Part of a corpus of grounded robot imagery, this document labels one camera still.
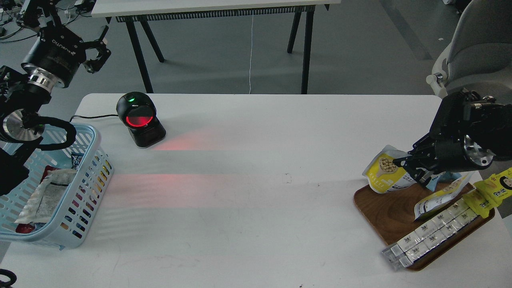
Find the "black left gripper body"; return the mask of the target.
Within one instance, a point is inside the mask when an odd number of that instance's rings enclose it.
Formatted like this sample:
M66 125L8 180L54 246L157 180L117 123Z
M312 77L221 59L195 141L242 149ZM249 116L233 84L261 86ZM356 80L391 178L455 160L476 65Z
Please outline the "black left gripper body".
M26 72L41 68L58 78L58 86L69 87L86 53L82 38L67 27L44 27L21 66Z

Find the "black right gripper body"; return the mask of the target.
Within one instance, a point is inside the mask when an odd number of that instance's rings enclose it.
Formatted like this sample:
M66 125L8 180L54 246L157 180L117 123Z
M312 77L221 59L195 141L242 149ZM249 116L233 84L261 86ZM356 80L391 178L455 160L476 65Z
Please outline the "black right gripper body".
M469 172L488 168L494 154L474 142L468 135L453 139L434 140L425 168L434 174L441 172Z

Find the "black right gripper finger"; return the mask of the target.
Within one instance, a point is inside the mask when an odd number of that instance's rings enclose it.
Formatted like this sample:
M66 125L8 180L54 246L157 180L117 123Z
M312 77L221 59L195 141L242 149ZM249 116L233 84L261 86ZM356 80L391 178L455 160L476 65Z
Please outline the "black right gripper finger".
M411 156L434 156L434 139L429 135L421 137L407 153Z
M422 186L427 186L436 175L435 160L429 157L402 157L393 159L393 164L404 168L406 172Z

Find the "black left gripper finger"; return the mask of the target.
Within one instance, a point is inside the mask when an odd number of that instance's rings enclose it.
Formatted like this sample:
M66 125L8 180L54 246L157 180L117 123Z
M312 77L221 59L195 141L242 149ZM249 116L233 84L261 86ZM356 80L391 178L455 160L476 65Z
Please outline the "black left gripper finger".
M85 48L86 50L95 49L97 50L98 54L96 58L86 60L83 63L83 66L85 67L86 71L88 73L97 73L100 71L100 69L104 66L110 55L112 54L111 51L106 47L105 44L96 44L95 46L89 46Z
M104 38L105 38L108 30L109 30L108 25L104 25L104 26L100 27L99 34L96 36L96 38L94 40L83 42L82 48L84 50L88 50L88 49L100 47L102 45L102 43L104 42Z

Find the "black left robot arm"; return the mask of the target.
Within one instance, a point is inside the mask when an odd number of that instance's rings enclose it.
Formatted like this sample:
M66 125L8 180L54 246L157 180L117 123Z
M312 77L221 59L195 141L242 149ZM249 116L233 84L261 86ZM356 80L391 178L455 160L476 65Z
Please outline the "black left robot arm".
M36 149L62 150L76 139L76 129L64 120L40 116L54 87L69 87L82 64L98 72L111 55L106 47L108 26L96 40L85 42L61 22L56 0L26 0L16 23L36 32L38 39L22 63L24 73L1 67L1 140L19 144L1 150L1 195L9 194L29 176L24 165Z

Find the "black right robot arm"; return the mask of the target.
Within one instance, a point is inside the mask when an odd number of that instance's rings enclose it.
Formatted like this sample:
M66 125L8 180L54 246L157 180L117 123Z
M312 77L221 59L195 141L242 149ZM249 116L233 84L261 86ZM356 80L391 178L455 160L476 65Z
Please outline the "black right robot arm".
M393 164L426 186L443 172L478 171L510 161L511 112L510 104L475 91L450 94L441 101L430 131Z

